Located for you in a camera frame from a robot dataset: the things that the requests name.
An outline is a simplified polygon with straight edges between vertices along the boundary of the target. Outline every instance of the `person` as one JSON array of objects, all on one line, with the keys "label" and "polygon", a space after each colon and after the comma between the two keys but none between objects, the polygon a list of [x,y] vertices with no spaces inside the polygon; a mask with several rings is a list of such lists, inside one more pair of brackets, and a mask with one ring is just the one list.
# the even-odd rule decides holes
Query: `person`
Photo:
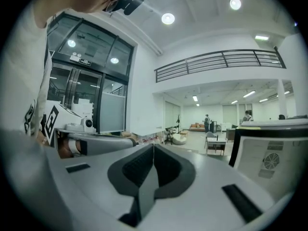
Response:
[{"label": "person", "polygon": [[253,117],[249,114],[249,111],[245,111],[245,116],[243,117],[243,122],[244,121],[254,121]]},{"label": "person", "polygon": [[285,116],[284,115],[279,115],[279,120],[285,120]]},{"label": "person", "polygon": [[[0,128],[19,130],[36,138],[47,139],[39,125],[43,118],[51,73],[47,47],[47,21],[64,9],[92,13],[109,10],[118,0],[33,0],[22,12],[1,56]],[[60,141],[61,158],[72,157],[69,142]],[[77,141],[74,149],[81,151]]]},{"label": "person", "polygon": [[205,120],[204,120],[204,127],[205,127],[205,132],[209,132],[210,129],[210,121],[211,119],[208,117],[208,115],[205,115]]}]

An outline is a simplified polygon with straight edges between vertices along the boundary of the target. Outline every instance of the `ceiling light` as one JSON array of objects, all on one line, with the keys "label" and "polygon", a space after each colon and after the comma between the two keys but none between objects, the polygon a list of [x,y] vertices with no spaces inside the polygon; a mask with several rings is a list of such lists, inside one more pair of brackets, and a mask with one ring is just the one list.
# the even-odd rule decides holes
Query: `ceiling light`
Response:
[{"label": "ceiling light", "polygon": [[170,25],[174,23],[174,21],[175,21],[175,17],[171,13],[166,13],[162,16],[162,22],[166,25]]},{"label": "ceiling light", "polygon": [[113,63],[113,64],[117,64],[119,62],[119,59],[117,58],[111,58],[110,61]]},{"label": "ceiling light", "polygon": [[[290,93],[290,91],[286,91],[284,94],[289,94],[289,93]],[[276,97],[278,97],[278,95]]]},{"label": "ceiling light", "polygon": [[250,93],[247,93],[245,96],[243,96],[243,98],[247,98],[248,96],[250,96],[250,95],[252,95],[252,94],[254,94],[256,91],[255,90],[253,90],[253,91],[251,91]]},{"label": "ceiling light", "polygon": [[256,35],[255,39],[259,39],[259,40],[269,40],[269,37]]},{"label": "ceiling light", "polygon": [[241,7],[242,3],[240,0],[230,0],[230,6],[234,10],[238,10]]},{"label": "ceiling light", "polygon": [[68,40],[68,41],[67,41],[67,44],[68,44],[68,46],[70,46],[70,47],[75,47],[75,46],[76,46],[76,43],[75,43],[75,41],[73,41],[73,40]]}]

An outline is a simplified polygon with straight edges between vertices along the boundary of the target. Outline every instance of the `column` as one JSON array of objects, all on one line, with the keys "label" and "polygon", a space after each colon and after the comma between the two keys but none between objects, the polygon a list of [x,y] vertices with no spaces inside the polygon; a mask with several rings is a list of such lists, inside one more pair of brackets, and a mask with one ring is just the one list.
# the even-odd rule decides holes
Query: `column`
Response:
[{"label": "column", "polygon": [[237,117],[237,125],[240,125],[240,107],[239,104],[236,104],[236,117]]},{"label": "column", "polygon": [[287,102],[284,94],[283,82],[281,79],[277,80],[277,93],[278,93],[278,101],[279,101],[279,114],[284,115],[287,118]]}]

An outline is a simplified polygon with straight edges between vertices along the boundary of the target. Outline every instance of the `brown sofa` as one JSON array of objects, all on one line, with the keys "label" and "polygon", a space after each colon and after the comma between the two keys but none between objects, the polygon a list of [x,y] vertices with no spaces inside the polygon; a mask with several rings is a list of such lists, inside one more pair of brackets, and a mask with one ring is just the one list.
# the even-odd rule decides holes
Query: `brown sofa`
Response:
[{"label": "brown sofa", "polygon": [[205,132],[205,127],[204,124],[191,124],[191,127],[189,128],[190,131],[200,131],[200,132]]}]

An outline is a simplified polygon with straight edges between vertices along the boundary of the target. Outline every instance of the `glass door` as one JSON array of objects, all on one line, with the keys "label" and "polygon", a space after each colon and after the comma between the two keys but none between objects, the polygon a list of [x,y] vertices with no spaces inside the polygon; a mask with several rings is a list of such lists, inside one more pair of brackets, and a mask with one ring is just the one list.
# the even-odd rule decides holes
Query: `glass door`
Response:
[{"label": "glass door", "polygon": [[47,100],[64,104],[75,72],[76,69],[73,67],[52,63]]},{"label": "glass door", "polygon": [[97,104],[102,76],[77,69],[69,93],[68,108],[77,114],[92,118],[97,128]]}]

